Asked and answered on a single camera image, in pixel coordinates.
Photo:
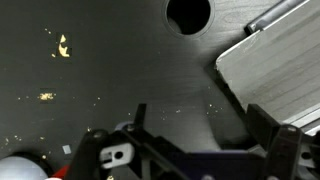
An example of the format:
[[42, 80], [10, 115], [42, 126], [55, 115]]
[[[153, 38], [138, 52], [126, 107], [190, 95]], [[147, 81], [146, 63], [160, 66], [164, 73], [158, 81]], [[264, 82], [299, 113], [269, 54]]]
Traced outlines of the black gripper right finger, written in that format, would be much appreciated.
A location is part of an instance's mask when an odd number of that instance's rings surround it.
[[280, 124], [257, 104], [248, 105], [246, 116], [249, 132], [265, 150], [268, 150]]

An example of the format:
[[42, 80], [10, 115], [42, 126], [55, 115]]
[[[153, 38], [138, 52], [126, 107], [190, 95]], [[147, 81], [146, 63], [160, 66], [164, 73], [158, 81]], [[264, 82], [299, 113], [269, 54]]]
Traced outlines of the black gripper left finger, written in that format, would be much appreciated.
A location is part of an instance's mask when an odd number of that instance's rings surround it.
[[134, 126], [137, 129], [142, 129], [145, 121], [145, 114], [147, 110], [147, 105], [142, 103], [138, 105], [135, 118], [134, 118]]

